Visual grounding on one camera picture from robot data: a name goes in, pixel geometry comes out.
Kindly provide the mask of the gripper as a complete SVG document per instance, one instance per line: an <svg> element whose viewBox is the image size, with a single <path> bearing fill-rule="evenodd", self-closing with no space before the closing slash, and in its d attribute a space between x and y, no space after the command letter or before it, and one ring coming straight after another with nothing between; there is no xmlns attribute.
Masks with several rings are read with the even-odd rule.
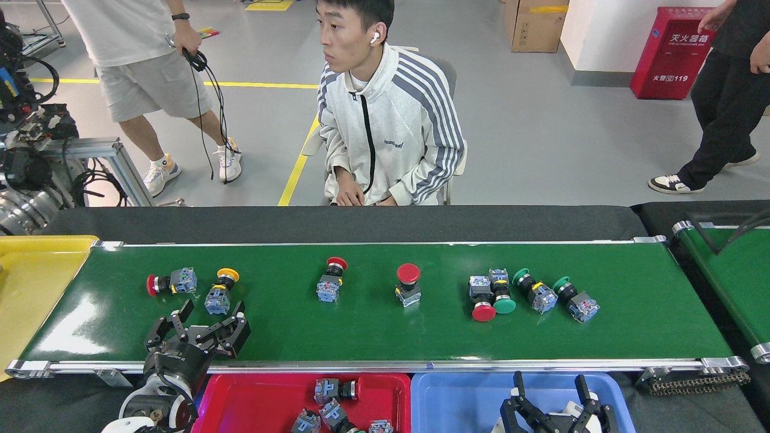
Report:
<svg viewBox="0 0 770 433"><path fill-rule="evenodd" d="M206 327L199 332L199 347L190 345L189 333L184 322L194 310L194 304L187 299L182 307L168 315L159 317L152 325L144 346L151 352L144 363L146 378L156 373L156 361L163 373L181 379L191 392L197 392L208 372L214 354L237 357L251 335L250 323L245 317L244 302L238 302L232 315ZM174 329L180 340L165 342L166 334Z"/></svg>

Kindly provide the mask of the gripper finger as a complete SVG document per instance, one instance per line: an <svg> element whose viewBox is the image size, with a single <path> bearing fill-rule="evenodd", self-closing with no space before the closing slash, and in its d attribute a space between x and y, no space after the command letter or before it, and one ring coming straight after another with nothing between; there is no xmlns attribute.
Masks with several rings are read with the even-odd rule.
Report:
<svg viewBox="0 0 770 433"><path fill-rule="evenodd" d="M580 399L582 410L574 417L571 424L572 432L589 432L588 422L592 416L597 417L600 423L600 432L617 432L618 422L614 415L614 409L610 405L602 405L599 398L592 398L585 380L585 376L578 375L575 378L575 386Z"/></svg>
<svg viewBox="0 0 770 433"><path fill-rule="evenodd" d="M520 372L514 374L515 393L504 400L500 406L500 419L504 432L526 432L520 427L517 415L522 416L525 422L533 429L533 432L562 432L555 419L545 414L526 398L526 389L523 385L523 375Z"/></svg>

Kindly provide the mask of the seated person's right hand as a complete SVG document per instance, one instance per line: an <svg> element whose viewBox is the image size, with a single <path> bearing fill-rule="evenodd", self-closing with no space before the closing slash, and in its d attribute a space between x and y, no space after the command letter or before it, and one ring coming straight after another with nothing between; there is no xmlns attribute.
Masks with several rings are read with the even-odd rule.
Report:
<svg viewBox="0 0 770 433"><path fill-rule="evenodd" d="M336 165L334 175L338 184L336 204L338 206L364 206L365 197L363 190L357 181L354 180L354 176L350 171L340 165Z"/></svg>

